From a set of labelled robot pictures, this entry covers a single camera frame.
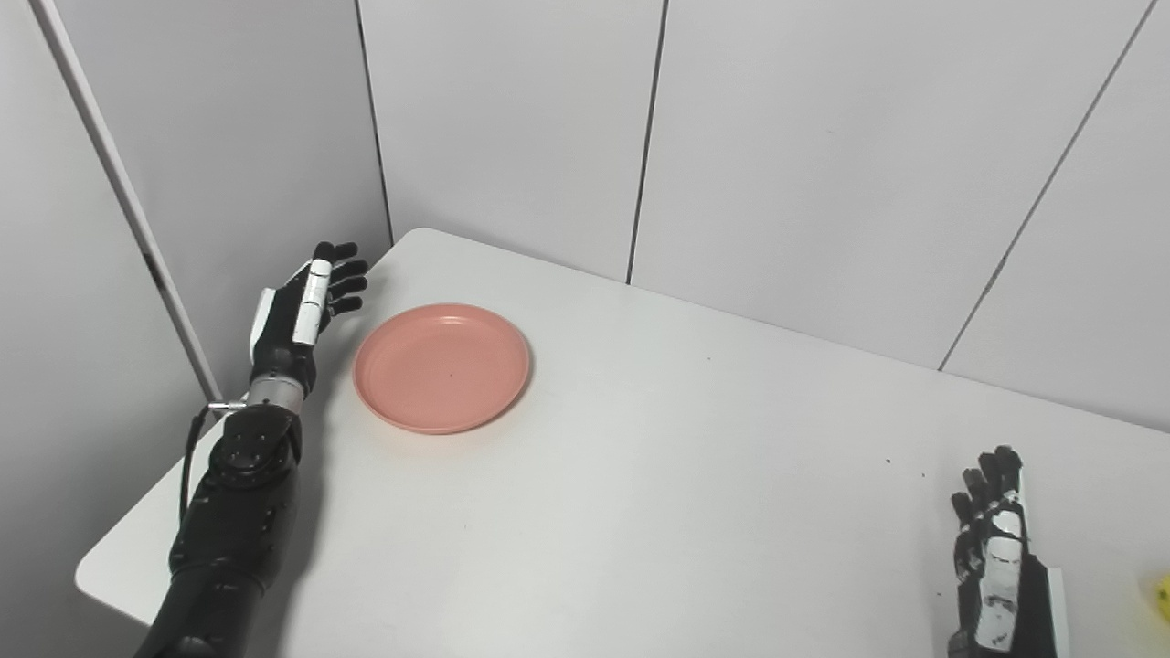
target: gray wall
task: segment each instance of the gray wall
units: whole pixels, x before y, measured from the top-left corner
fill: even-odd
[[[179,458],[202,396],[25,2],[0,2],[0,180],[2,653],[128,656],[142,628],[73,574]]]
[[[1165,2],[360,4],[399,234],[1170,430]]]
[[[214,377],[239,395],[260,288],[319,240],[371,260],[390,246],[353,1],[56,5]]]

